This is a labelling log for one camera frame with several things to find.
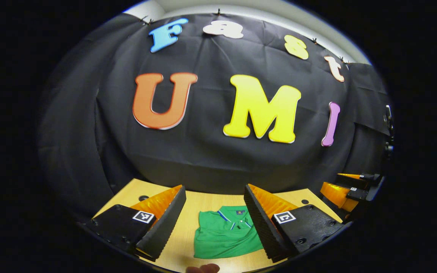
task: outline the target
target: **letter m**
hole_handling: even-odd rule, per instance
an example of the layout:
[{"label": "letter m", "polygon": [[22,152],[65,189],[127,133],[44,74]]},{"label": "letter m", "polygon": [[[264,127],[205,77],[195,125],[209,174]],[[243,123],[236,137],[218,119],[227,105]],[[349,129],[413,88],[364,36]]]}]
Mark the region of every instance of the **letter m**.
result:
[{"label": "letter m", "polygon": [[234,75],[230,82],[236,87],[236,102],[230,123],[223,127],[225,135],[235,138],[248,137],[250,128],[246,123],[250,114],[257,138],[262,138],[272,121],[276,119],[274,129],[269,132],[269,139],[274,142],[294,142],[294,120],[297,103],[301,98],[300,90],[283,85],[269,102],[257,78]]}]

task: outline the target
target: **black fabric backdrop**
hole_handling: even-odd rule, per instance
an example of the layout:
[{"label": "black fabric backdrop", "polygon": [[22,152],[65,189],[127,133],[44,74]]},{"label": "black fabric backdrop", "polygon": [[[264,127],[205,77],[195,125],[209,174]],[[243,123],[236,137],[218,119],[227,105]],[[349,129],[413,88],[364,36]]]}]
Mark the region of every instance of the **black fabric backdrop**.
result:
[{"label": "black fabric backdrop", "polygon": [[[148,33],[181,17],[189,22],[178,41],[150,53]],[[241,24],[244,37],[204,33],[214,20]],[[305,42],[307,60],[286,51],[285,35]],[[325,56],[341,64],[345,82],[333,78]],[[173,92],[169,78],[177,72],[198,76],[181,123],[169,130],[141,126],[132,115],[136,76],[163,74],[152,103],[153,111],[163,113]],[[236,74],[256,77],[269,101],[282,85],[300,90],[293,143],[258,139],[253,132],[245,139],[224,135],[236,94],[230,78]],[[329,102],[341,111],[335,142],[322,147]],[[391,102],[372,66],[343,64],[321,45],[280,26],[227,14],[192,14],[146,25],[120,14],[83,38],[50,77],[38,149],[52,188],[81,221],[132,178],[219,194],[243,194],[247,183],[270,192],[309,188],[318,194],[336,173],[382,172],[386,104]],[[247,125],[253,130],[250,117]]]}]

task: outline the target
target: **letter u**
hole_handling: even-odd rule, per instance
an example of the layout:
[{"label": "letter u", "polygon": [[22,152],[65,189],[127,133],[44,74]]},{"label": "letter u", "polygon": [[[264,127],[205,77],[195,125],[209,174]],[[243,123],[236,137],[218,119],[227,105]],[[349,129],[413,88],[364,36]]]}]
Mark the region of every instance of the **letter u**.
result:
[{"label": "letter u", "polygon": [[190,86],[196,83],[198,76],[193,73],[175,73],[170,80],[175,83],[168,111],[156,113],[152,109],[156,85],[163,81],[159,73],[147,73],[136,77],[136,93],[132,104],[132,113],[136,121],[146,128],[168,130],[177,126],[187,109]]}]

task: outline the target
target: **green shirt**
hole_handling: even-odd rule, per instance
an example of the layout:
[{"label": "green shirt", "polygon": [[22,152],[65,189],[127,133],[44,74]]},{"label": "green shirt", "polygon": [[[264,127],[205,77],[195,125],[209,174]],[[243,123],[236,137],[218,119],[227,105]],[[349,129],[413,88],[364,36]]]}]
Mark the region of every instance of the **green shirt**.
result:
[{"label": "green shirt", "polygon": [[236,257],[263,248],[246,206],[222,206],[218,211],[201,211],[198,221],[195,258]]}]

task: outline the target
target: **blue stripe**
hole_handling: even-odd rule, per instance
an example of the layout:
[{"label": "blue stripe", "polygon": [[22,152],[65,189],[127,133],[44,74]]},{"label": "blue stripe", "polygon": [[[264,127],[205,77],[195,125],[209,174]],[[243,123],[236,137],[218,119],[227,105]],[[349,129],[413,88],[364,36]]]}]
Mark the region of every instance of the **blue stripe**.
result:
[{"label": "blue stripe", "polygon": [[226,217],[225,215],[223,215],[223,214],[220,212],[220,210],[217,211],[217,212],[220,214],[220,216],[222,216],[222,218],[223,218],[225,221],[229,221],[229,222],[231,222],[229,219],[227,219],[227,217]]}]

